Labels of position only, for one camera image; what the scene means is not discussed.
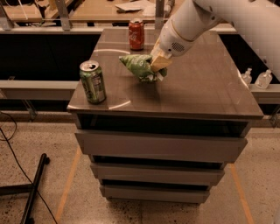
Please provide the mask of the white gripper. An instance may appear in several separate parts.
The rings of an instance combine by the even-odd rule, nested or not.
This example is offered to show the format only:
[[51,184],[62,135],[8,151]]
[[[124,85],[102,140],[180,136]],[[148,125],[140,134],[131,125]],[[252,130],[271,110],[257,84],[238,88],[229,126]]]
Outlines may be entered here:
[[193,46],[194,37],[194,29],[189,22],[171,17],[150,52],[151,70],[157,72],[172,63],[171,57],[184,55]]

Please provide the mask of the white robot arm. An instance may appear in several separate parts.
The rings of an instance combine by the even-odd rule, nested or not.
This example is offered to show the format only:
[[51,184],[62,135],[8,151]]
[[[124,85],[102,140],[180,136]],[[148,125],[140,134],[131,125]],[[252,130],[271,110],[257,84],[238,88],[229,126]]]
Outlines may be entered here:
[[165,23],[151,55],[159,70],[222,20],[231,24],[280,80],[280,7],[269,0],[185,0]]

